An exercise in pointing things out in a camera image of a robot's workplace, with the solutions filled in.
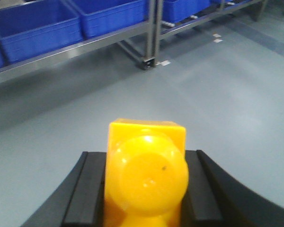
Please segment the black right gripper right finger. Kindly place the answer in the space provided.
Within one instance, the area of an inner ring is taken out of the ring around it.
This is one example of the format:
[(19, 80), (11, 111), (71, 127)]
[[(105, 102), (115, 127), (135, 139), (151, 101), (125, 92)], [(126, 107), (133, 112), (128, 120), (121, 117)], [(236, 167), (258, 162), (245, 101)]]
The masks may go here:
[(202, 150), (187, 150), (183, 227), (284, 227), (284, 208), (249, 189)]

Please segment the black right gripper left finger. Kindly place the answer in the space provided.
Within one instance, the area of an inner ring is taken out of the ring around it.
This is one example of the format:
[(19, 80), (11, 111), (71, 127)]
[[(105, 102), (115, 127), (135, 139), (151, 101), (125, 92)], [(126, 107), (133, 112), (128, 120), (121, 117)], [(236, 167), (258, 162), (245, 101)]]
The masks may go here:
[(83, 152), (63, 182), (24, 227), (101, 227), (106, 154)]

